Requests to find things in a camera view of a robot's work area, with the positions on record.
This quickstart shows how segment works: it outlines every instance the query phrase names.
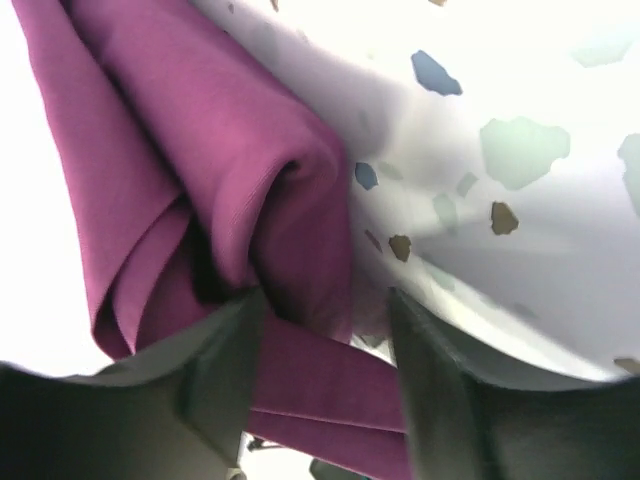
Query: brown spot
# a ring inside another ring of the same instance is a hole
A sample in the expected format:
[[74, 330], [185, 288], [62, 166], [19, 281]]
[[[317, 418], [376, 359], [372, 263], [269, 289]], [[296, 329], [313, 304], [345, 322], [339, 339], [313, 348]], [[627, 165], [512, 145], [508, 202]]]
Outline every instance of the brown spot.
[[389, 239], [391, 251], [401, 262], [407, 262], [411, 255], [411, 239], [406, 235], [394, 235]]
[[509, 235], [520, 225], [520, 221], [513, 214], [509, 205], [503, 202], [493, 202], [491, 206], [491, 230], [496, 235]]
[[376, 250], [378, 250], [380, 253], [382, 253], [382, 245], [380, 245], [380, 242], [375, 237], [375, 235], [373, 233], [371, 233], [369, 230], [365, 230], [364, 234], [367, 236], [367, 238], [373, 244], [373, 246], [376, 247]]
[[633, 375], [640, 375], [640, 362], [632, 357], [616, 358], [613, 363]]

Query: bright background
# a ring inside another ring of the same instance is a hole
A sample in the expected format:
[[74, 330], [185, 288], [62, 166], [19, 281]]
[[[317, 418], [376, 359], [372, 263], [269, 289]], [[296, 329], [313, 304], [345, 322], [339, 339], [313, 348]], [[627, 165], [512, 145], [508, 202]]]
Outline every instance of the bright background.
[[[0, 1], [0, 361], [51, 376], [109, 364], [89, 334], [80, 250], [60, 159], [11, 2]], [[310, 480], [290, 450], [245, 453], [249, 480]]]

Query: fabric fold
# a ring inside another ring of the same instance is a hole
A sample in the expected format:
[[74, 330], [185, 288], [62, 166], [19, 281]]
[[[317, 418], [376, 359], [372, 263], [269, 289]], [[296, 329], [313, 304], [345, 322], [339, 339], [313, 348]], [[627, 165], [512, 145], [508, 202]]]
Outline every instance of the fabric fold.
[[351, 240], [335, 134], [186, 1], [13, 3], [63, 162], [98, 345], [130, 355], [260, 283], [275, 314], [249, 430], [409, 479], [395, 369], [341, 343]]

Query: white fabric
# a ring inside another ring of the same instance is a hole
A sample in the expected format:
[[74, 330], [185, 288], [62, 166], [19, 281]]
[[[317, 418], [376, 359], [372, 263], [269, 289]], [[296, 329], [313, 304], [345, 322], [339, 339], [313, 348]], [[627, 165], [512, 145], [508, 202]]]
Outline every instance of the white fabric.
[[640, 132], [630, 2], [193, 3], [344, 138], [380, 286], [552, 370], [606, 379], [640, 358], [640, 148], [618, 153]]

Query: green spot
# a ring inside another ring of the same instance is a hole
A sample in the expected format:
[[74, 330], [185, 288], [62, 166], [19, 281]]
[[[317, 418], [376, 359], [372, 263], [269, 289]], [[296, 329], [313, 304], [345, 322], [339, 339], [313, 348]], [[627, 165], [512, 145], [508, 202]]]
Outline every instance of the green spot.
[[462, 198], [466, 197], [467, 193], [469, 193], [469, 190], [473, 188], [477, 181], [478, 177], [476, 177], [473, 173], [465, 173], [456, 186], [456, 193]]
[[427, 273], [433, 278], [433, 280], [440, 285], [440, 288], [453, 292], [456, 289], [455, 279], [447, 272], [439, 267], [436, 267], [429, 257], [423, 257], [424, 267]]
[[621, 62], [638, 38], [638, 25], [615, 25], [613, 29], [593, 32], [570, 53], [584, 68]]
[[424, 288], [413, 280], [403, 279], [399, 282], [398, 287], [409, 295], [416, 296], [416, 298], [421, 298], [424, 294]]
[[499, 309], [500, 304], [488, 295], [480, 295], [480, 301], [489, 308]]
[[625, 164], [622, 181], [637, 217], [640, 217], [640, 134], [632, 133], [620, 145], [618, 158]]
[[254, 55], [265, 65], [275, 66], [278, 63], [280, 50], [276, 31], [268, 23], [258, 26], [252, 34]]
[[514, 303], [512, 307], [513, 313], [527, 320], [536, 320], [538, 315], [531, 308], [521, 303]]
[[402, 180], [402, 173], [394, 165], [387, 162], [380, 162], [377, 165], [378, 171], [391, 180]]
[[438, 220], [450, 235], [458, 233], [458, 210], [456, 204], [448, 195], [441, 193], [433, 198], [433, 209]]
[[560, 127], [518, 117], [491, 120], [480, 130], [487, 174], [507, 190], [520, 190], [551, 171], [571, 151], [571, 136]]
[[368, 133], [371, 132], [371, 125], [369, 124], [369, 116], [367, 115], [367, 112], [365, 112], [364, 110], [358, 111], [358, 122], [360, 123], [360, 126], [365, 132], [368, 132]]

